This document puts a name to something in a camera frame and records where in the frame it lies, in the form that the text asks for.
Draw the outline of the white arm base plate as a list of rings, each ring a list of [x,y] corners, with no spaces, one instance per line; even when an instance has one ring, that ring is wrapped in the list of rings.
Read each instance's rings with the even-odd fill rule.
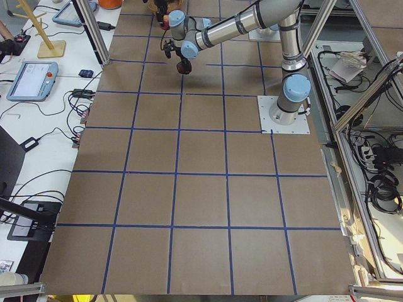
[[[257,96],[261,133],[309,135],[309,112],[304,105],[294,113],[286,113],[277,107],[277,99],[278,96]]]

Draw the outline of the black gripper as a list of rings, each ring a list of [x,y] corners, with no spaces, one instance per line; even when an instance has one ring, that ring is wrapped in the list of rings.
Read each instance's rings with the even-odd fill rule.
[[[170,59],[172,57],[172,53],[175,52],[175,44],[172,40],[166,40],[163,43],[162,51],[165,56]]]

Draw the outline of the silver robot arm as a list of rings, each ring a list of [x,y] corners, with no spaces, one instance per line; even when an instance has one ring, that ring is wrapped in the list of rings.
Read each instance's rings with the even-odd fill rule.
[[[161,43],[166,57],[175,53],[180,74],[191,72],[191,60],[212,48],[256,29],[277,25],[280,33],[283,74],[281,93],[270,108],[270,118],[279,125],[295,122],[302,103],[308,98],[311,83],[307,78],[307,60],[300,46],[299,12],[302,1],[255,1],[246,9],[213,24],[207,18],[194,18],[181,10],[168,16],[172,38]]]

